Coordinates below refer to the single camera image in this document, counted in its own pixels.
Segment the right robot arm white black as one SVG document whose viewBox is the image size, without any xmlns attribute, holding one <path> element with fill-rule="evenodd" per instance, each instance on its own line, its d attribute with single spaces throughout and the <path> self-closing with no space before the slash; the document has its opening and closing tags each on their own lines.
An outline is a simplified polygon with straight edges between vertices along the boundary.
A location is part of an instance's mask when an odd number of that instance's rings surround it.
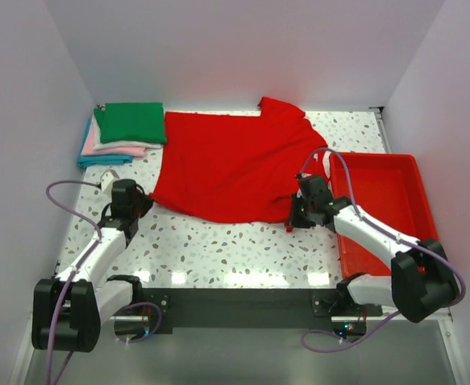
<svg viewBox="0 0 470 385">
<path fill-rule="evenodd" d="M 389 306 L 418 323 L 460 298 L 462 288 L 438 241 L 408 236 L 373 218 L 349 197 L 333 197 L 318 174 L 298 174 L 296 181 L 299 190 L 291 197 L 288 227 L 327 228 L 390 270 L 387 276 L 359 272 L 337 284 L 335 306 L 341 313 L 352 315 L 365 305 Z"/>
</svg>

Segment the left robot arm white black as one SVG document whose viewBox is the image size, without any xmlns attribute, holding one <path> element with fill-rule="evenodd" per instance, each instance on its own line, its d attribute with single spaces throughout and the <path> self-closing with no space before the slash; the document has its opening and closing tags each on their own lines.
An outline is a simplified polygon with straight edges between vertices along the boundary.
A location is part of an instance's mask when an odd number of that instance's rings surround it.
<svg viewBox="0 0 470 385">
<path fill-rule="evenodd" d="M 111 186 L 111 201 L 95 223 L 87 248 L 60 274 L 40 280 L 33 295 L 31 342 L 47 351 L 90 352 L 102 325 L 115 313 L 137 314 L 144 307 L 140 279 L 105 273 L 130 245 L 152 198 L 131 179 Z"/>
</svg>

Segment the red t shirt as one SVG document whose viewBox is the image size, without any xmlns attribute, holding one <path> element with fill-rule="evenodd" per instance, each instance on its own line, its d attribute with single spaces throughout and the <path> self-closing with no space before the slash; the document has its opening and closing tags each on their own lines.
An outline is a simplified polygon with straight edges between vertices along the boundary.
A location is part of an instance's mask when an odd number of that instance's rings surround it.
<svg viewBox="0 0 470 385">
<path fill-rule="evenodd" d="M 155 202 L 222 224 L 286 223 L 296 175 L 324 173 L 307 158 L 327 142 L 299 107 L 269 97 L 258 106 L 258 116 L 166 112 Z"/>
</svg>

